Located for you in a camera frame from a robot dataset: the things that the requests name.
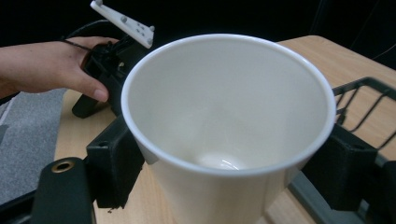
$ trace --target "wooden table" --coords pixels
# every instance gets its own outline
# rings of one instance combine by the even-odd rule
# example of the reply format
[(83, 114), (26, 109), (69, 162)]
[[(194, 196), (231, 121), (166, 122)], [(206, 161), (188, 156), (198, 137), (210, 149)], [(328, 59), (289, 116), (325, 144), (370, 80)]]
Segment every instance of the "wooden table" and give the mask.
[[(282, 41), (280, 44), (300, 53), (313, 63), (329, 80), (332, 87), (338, 87), (362, 77), (376, 77), (393, 88), (396, 87), (395, 70), (320, 36), (310, 35)], [(115, 118), (106, 105), (100, 105), (99, 111), (87, 119), (76, 118), (71, 108), (79, 96), (80, 94), (74, 91), (67, 91), (64, 95), (55, 160), (72, 156), (84, 158), (85, 147)], [(388, 113), (388, 119), (383, 121), (380, 118), (374, 122), (378, 130), (384, 127), (393, 129), (396, 127), (394, 113), (388, 111), (385, 113)], [(396, 148), (395, 142), (393, 141), (381, 152), (393, 160), (396, 160), (396, 150), (391, 150), (391, 148)], [(124, 209), (110, 210), (95, 207), (95, 214), (97, 223), (176, 223), (161, 190), (146, 165)], [(265, 214), (265, 221), (267, 223), (314, 223), (288, 190), (285, 190), (269, 208)]]

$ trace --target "floor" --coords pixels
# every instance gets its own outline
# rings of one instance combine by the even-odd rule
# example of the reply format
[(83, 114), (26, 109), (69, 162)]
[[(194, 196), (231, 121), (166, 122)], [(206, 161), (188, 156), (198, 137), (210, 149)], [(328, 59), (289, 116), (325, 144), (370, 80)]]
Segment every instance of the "floor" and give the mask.
[(53, 161), (63, 95), (20, 93), (0, 106), (0, 204), (36, 189)]

